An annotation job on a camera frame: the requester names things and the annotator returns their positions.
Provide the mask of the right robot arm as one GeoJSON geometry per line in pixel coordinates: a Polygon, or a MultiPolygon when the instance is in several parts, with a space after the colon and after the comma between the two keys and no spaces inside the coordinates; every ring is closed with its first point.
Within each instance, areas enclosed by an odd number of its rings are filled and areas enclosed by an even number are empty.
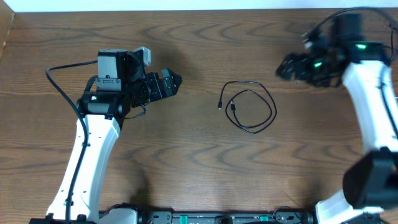
{"type": "Polygon", "coordinates": [[[317,88],[344,86],[354,105],[364,156],[346,171],[343,187],[315,205],[316,223],[379,221],[397,207],[397,101],[391,79],[393,54],[362,34],[361,8],[338,11],[303,35],[307,52],[289,54],[276,69],[284,80],[317,88]]]}

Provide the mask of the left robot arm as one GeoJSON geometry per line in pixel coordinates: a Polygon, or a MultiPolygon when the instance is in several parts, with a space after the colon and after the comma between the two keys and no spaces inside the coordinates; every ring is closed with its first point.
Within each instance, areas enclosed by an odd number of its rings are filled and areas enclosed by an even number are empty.
{"type": "Polygon", "coordinates": [[[126,203],[100,210],[100,194],[113,146],[133,108],[177,94],[182,77],[169,68],[146,72],[151,51],[103,49],[94,61],[92,76],[77,103],[46,76],[77,115],[76,136],[60,188],[44,218],[31,223],[145,223],[146,215],[126,203]]]}

